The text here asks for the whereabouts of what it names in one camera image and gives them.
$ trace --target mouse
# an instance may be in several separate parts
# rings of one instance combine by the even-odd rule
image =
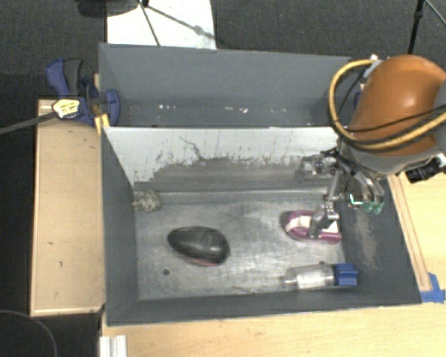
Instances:
[[[221,231],[205,226],[175,229],[167,241],[186,261],[198,266],[219,266],[230,255],[230,245]]]

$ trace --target blue clamp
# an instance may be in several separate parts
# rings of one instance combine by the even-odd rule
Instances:
[[[69,119],[93,126],[96,115],[92,112],[91,105],[96,103],[100,94],[89,78],[80,77],[81,64],[80,59],[67,61],[62,58],[56,59],[46,68],[46,78],[48,83],[56,90],[60,99],[73,98],[73,100],[79,101],[78,113],[72,115],[72,117],[70,116]],[[107,104],[102,104],[101,100],[99,103],[101,103],[101,109],[103,106],[107,106],[107,111],[101,113],[108,114],[109,123],[115,126],[120,116],[120,101],[117,91],[114,89],[106,90],[104,98]]]
[[[338,263],[334,265],[336,286],[357,286],[358,271],[351,263]]]
[[[435,274],[428,272],[428,277],[430,278],[431,286],[433,287],[431,291],[420,292],[421,301],[423,303],[441,303],[446,301],[446,291],[439,288],[438,278]]]

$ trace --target gray metal tray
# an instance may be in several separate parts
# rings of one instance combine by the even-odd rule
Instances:
[[[315,209],[325,179],[298,181],[305,155],[335,145],[328,127],[299,129],[104,129],[103,208],[106,311],[110,325],[346,309],[419,302],[419,293],[387,194],[383,216],[340,205],[338,245],[297,242],[285,213]],[[135,211],[143,191],[161,208]],[[167,234],[184,226],[219,229],[230,243],[218,267],[184,262]],[[356,289],[291,292],[287,268],[351,262]]]

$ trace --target gray bin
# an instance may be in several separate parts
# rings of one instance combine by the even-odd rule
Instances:
[[[321,71],[315,61],[319,57],[256,52],[241,52],[237,57],[239,53],[232,51],[222,64],[219,57],[226,54],[213,54],[214,59],[208,51],[187,49],[110,45],[100,49],[101,88],[117,88],[123,104],[129,104],[124,109],[128,114],[137,113],[127,118],[124,114],[121,126],[105,128],[102,137],[108,324],[420,303],[387,185],[386,205],[379,216],[338,205],[343,235],[338,245],[294,241],[281,223],[288,211],[315,209],[329,183],[324,178],[300,181],[294,176],[303,156],[335,146],[336,136],[329,127],[296,125],[297,121],[317,124],[326,120],[311,115],[322,104],[319,100],[326,95],[328,82],[312,86],[302,83],[302,90],[287,93],[293,95],[291,99],[285,95],[286,105],[281,103],[281,107],[292,105],[295,109],[296,102],[302,106],[298,109],[303,118],[294,119],[287,110],[273,117],[275,108],[270,107],[277,108],[278,102],[261,95],[264,80],[254,76],[261,64],[270,60],[276,62],[266,72],[272,73],[273,86],[291,85],[285,80],[288,75],[308,74],[308,65],[315,68],[313,73],[319,70],[323,79],[330,79],[346,60],[332,57],[329,62],[330,57],[322,57]],[[277,63],[279,56],[283,61]],[[245,57],[243,64],[240,58]],[[184,74],[174,73],[182,59],[192,68]],[[212,64],[216,75],[225,78],[216,83],[218,89],[210,99],[211,89],[204,85],[200,90],[195,86],[189,89],[188,85],[201,78],[202,69],[212,69]],[[169,88],[155,81],[140,87],[129,84],[136,75],[143,80],[157,75],[161,80],[166,68]],[[237,81],[230,77],[234,73],[238,74]],[[230,107],[232,92],[240,91],[235,89],[236,82],[248,86],[248,111],[218,116],[219,112],[232,111],[225,107]],[[159,111],[161,97],[169,107],[177,106],[173,110],[180,114],[165,108],[168,115],[163,115]],[[241,108],[239,98],[236,94],[233,110]],[[195,120],[198,105],[208,109],[197,110]],[[257,115],[245,116],[250,112]],[[268,126],[273,119],[276,124]],[[135,197],[148,189],[159,192],[161,209],[135,211]],[[225,263],[194,266],[170,248],[167,234],[171,230],[194,225],[217,228],[227,237],[231,254]],[[359,286],[318,292],[293,292],[282,286],[280,277],[286,269],[321,260],[354,263],[360,272]]]

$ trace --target blue tape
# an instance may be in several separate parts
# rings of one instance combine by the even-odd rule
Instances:
[[[439,288],[438,278],[435,274],[428,272],[428,277],[430,278],[431,286],[433,289],[431,291],[421,291],[419,294],[421,296],[421,301],[423,303],[441,303],[446,301],[446,291]]]

